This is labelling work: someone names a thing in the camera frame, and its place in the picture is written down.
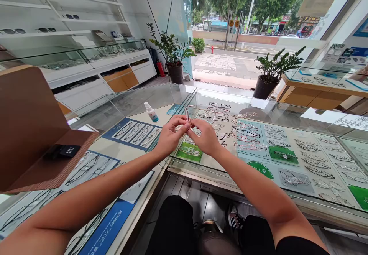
black plant pot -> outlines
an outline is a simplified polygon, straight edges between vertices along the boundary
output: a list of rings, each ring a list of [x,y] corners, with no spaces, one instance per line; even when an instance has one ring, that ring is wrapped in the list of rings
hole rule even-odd
[[[183,64],[180,66],[168,66],[165,64],[167,71],[169,72],[170,80],[172,83],[184,84],[183,82]]]
[[[264,75],[259,75],[256,84],[256,89],[254,90],[253,98],[264,100],[268,99],[268,97],[271,95],[271,93],[279,84],[279,82],[280,80],[277,80],[276,82],[265,81]]]

black pants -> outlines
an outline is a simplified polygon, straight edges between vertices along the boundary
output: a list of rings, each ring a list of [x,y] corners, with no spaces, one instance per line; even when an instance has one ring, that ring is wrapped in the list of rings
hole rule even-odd
[[[239,233],[243,254],[274,254],[275,247],[267,221],[248,216]],[[198,242],[193,230],[193,208],[180,196],[163,202],[146,255],[196,255]]]

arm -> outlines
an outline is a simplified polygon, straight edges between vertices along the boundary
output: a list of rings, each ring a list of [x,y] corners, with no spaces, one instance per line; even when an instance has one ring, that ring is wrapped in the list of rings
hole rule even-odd
[[[201,120],[191,120],[191,123],[202,133],[198,137],[192,130],[188,130],[189,137],[203,152],[223,166],[247,199],[267,220],[275,246],[287,236],[298,236],[327,251],[311,224],[279,186],[222,147],[210,124]]]
[[[175,132],[180,124],[184,126]],[[55,198],[0,243],[0,254],[64,254],[71,237],[164,160],[189,127],[184,115],[173,116],[153,151]]]

hand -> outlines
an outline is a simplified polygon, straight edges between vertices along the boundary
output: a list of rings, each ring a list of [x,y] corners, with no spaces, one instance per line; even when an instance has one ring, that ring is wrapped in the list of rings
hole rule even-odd
[[[175,131],[178,125],[183,126],[178,131]],[[176,149],[180,137],[187,132],[190,126],[185,115],[174,115],[171,120],[162,127],[160,138],[158,139],[154,151],[165,157],[168,156]]]
[[[198,137],[193,130],[188,130],[187,134],[202,152],[212,156],[215,152],[223,149],[223,146],[221,146],[217,139],[216,132],[212,125],[206,121],[198,119],[191,120],[191,124],[199,128],[201,131],[200,137]]]

green shrub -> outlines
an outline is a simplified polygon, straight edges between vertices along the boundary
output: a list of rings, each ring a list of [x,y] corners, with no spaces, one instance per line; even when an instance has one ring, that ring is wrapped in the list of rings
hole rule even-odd
[[[203,53],[205,44],[203,38],[193,38],[193,46],[195,48],[196,53]]]

